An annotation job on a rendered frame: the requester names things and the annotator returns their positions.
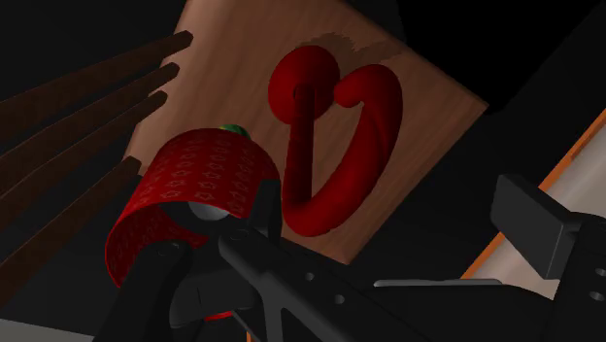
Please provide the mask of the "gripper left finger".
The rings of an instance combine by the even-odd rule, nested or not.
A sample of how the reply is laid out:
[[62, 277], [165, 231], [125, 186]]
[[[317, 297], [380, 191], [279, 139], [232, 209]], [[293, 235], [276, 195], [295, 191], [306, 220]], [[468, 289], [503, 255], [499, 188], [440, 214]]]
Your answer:
[[247, 220], [199, 250], [185, 240], [148, 243], [137, 253], [118, 299], [93, 342], [174, 342], [170, 315], [185, 298], [200, 315], [261, 307], [249, 328], [260, 342], [288, 342], [290, 313], [320, 342], [428, 342], [347, 283], [298, 264], [279, 246], [280, 183], [261, 182]]

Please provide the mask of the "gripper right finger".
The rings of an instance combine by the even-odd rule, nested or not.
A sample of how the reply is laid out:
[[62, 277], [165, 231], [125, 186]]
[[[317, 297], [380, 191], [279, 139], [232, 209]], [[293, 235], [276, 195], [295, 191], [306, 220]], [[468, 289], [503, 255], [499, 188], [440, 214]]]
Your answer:
[[505, 174], [490, 219], [542, 279], [559, 281], [542, 341], [606, 342], [606, 218], [572, 212]]

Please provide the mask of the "white panel with orange edge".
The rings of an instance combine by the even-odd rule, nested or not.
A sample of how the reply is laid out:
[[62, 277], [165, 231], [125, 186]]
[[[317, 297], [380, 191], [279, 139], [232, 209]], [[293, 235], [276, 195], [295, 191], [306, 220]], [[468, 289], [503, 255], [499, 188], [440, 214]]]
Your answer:
[[[606, 218], [606, 109], [550, 172], [540, 189], [569, 210]], [[542, 279], [502, 234], [492, 239], [461, 277], [496, 279], [549, 299], [559, 285], [558, 280]]]

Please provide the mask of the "red star-patterned cylinder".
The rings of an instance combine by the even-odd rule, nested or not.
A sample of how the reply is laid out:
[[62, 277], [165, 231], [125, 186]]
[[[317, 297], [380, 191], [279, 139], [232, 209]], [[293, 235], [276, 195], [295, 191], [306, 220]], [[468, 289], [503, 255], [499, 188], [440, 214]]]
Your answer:
[[140, 251], [150, 243], [184, 240], [197, 249], [209, 240], [161, 209], [165, 203], [200, 203], [246, 218], [261, 181], [278, 179], [271, 156], [257, 143], [219, 128], [189, 130], [156, 154], [105, 245], [108, 273], [119, 287]]

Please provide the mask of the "green round object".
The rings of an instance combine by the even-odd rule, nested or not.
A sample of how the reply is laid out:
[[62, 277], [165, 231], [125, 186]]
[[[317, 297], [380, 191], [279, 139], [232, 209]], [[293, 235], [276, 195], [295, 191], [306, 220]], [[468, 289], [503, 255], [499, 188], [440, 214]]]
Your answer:
[[236, 133], [238, 135], [244, 136], [247, 139], [251, 140], [250, 133], [242, 126], [238, 124], [224, 124], [219, 127], [219, 129], [230, 131]]

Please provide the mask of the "red curved tube sculpture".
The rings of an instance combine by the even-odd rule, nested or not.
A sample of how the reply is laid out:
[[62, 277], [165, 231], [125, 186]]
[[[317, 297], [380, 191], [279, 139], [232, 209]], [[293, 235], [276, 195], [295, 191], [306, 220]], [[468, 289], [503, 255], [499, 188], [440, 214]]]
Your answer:
[[[402, 88], [386, 66], [340, 74], [335, 57], [319, 46], [289, 52], [268, 85], [273, 115], [289, 127], [282, 210], [297, 234], [316, 237], [344, 223], [363, 203], [387, 167], [402, 118]], [[330, 108], [362, 107], [342, 160], [318, 192], [312, 191], [314, 126]]]

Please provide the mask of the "brown wooden table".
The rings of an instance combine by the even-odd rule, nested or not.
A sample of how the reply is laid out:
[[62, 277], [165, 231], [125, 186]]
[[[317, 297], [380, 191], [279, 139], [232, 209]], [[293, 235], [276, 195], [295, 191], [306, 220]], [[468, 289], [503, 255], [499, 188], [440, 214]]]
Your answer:
[[403, 121], [380, 181], [342, 226], [300, 239], [343, 263], [487, 106], [344, 0], [187, 0], [179, 28], [193, 37], [186, 50], [171, 56], [179, 75], [164, 88], [166, 103], [137, 126], [127, 148], [144, 165], [182, 132], [236, 123], [283, 167], [288, 129], [272, 115], [267, 87], [277, 63], [296, 47], [326, 48], [343, 73], [381, 63], [397, 75]]

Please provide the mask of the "dark wooden slatted chair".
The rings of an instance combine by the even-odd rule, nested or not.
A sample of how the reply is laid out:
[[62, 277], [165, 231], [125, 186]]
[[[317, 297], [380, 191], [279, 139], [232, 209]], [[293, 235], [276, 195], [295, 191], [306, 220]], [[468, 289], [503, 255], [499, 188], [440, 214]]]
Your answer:
[[[180, 67], [164, 58], [187, 49], [188, 31], [165, 37], [0, 102], [0, 231], [82, 163], [159, 109], [162, 86]], [[9, 256], [0, 261], [0, 308], [139, 172], [127, 157]]]

